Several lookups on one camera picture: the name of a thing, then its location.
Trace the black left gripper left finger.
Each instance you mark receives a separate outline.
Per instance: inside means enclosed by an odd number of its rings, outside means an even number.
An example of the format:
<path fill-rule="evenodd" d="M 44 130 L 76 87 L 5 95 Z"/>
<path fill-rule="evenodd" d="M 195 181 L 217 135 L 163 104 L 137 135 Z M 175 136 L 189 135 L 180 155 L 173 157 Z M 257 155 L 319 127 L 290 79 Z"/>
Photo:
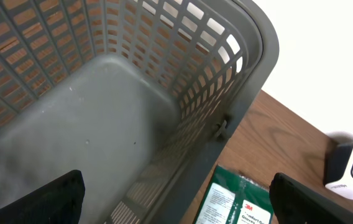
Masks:
<path fill-rule="evenodd" d="M 80 170 L 71 170 L 0 209 L 1 223 L 78 223 L 85 183 Z"/>

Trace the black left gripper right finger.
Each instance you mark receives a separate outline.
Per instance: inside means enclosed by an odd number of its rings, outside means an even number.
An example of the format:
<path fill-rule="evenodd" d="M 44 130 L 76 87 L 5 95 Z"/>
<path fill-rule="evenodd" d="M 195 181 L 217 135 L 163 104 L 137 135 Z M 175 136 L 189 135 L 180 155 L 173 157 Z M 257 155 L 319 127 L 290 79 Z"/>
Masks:
<path fill-rule="evenodd" d="M 269 190 L 279 224 L 353 224 L 353 213 L 278 172 Z"/>

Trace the green white wipes pack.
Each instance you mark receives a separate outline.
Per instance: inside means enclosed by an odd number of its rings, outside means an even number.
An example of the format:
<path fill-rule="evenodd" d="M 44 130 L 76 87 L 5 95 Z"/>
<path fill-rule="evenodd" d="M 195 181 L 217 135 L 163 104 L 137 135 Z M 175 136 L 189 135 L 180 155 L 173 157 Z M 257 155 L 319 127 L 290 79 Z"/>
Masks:
<path fill-rule="evenodd" d="M 216 166 L 194 224 L 270 224 L 269 191 L 253 180 Z"/>

